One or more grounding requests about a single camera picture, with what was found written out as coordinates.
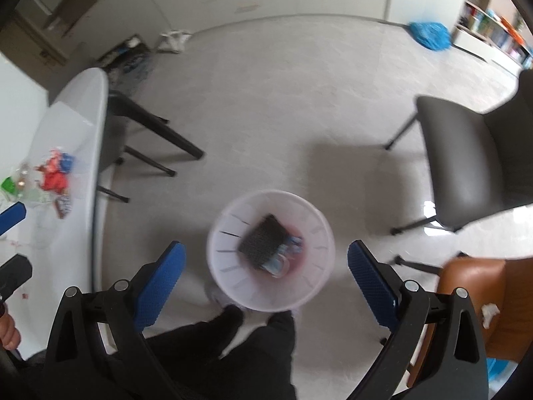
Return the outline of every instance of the orange object on shelf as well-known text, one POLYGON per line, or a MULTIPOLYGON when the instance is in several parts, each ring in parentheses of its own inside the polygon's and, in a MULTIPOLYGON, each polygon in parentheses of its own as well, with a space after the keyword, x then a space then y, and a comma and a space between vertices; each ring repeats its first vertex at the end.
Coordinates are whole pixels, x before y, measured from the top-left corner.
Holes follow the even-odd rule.
POLYGON ((514 40, 516 40, 522 46, 526 44, 526 41, 524 40, 524 38, 520 36, 518 31, 514 29, 514 27, 510 24, 510 22, 507 19, 502 18, 502 24, 505 26, 505 28, 507 28, 507 31, 509 32, 509 34, 512 36, 514 40))

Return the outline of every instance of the metal screw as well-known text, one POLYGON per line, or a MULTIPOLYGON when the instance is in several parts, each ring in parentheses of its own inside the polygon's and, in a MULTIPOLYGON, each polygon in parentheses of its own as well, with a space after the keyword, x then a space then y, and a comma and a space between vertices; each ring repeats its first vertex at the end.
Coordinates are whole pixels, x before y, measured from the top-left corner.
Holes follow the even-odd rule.
POLYGON ((125 279, 118 280, 114 285, 115 290, 118 292, 122 292, 126 290, 128 287, 130 287, 130 282, 125 279))
POLYGON ((69 287, 68 289, 65 290, 65 296, 68 298, 72 298, 76 293, 78 293, 78 289, 75 288, 74 286, 69 287))
POLYGON ((466 298, 468 296, 468 292, 462 287, 458 287, 455 290, 455 293, 457 293, 457 296, 459 296, 460 298, 466 298))
POLYGON ((405 288, 409 290, 410 292, 417 292, 418 289, 420 288, 418 283, 416 281, 413 281, 412 279, 406 281, 404 284, 405 284, 405 288))

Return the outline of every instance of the gray tile floor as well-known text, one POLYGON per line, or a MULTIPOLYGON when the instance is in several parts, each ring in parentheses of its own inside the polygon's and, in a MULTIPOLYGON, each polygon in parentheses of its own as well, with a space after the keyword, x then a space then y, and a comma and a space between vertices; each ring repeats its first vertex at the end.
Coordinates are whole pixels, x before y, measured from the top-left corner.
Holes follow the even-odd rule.
MULTIPOLYGON (((533 253, 533 210, 471 224, 456 235, 423 229, 388 236, 422 216, 432 191, 419 128, 392 152, 381 145, 431 94, 476 111, 513 93, 515 77, 457 49, 432 52, 402 28, 336 16, 266 19, 195 35, 182 55, 158 55, 135 95, 148 110, 205 149, 192 161, 169 143, 131 127, 129 145, 175 168, 167 177, 134 158, 117 169, 109 203, 103 281, 130 278, 177 239, 188 265, 151 333, 209 319, 217 309, 206 236, 217 214, 245 192, 278 188, 314 203, 335 235, 329 283, 297 324, 294 383, 299 398, 346 398, 368 370, 387 330, 377 326, 346 267, 362 239, 380 261, 399 253, 442 264, 459 250, 480 257, 533 253)), ((425 288, 435 278, 398 268, 425 288)), ((253 315, 247 330, 260 323, 253 315)), ((247 330, 239 336, 241 339, 247 330)))

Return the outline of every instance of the hand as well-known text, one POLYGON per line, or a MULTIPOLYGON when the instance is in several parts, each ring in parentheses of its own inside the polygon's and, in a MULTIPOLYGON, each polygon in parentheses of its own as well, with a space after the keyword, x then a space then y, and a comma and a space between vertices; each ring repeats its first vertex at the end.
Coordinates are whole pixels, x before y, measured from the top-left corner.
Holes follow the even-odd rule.
POLYGON ((7 312, 7 306, 4 315, 0 317, 0 342, 5 350, 15 350, 20 344, 20 332, 7 312))

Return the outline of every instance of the white trash can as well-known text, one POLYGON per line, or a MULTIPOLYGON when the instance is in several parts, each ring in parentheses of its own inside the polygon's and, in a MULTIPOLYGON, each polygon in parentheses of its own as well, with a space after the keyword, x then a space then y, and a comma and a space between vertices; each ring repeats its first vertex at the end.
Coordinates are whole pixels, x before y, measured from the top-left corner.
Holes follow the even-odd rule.
POLYGON ((230 203, 213 224, 207 239, 207 262, 224 293, 257 311, 278 312, 302 306, 324 286, 335 262, 333 233, 322 213, 290 192, 252 192, 230 203), (289 272, 274 278, 254 269, 237 251, 244 236, 267 214, 273 214, 303 251, 289 272))

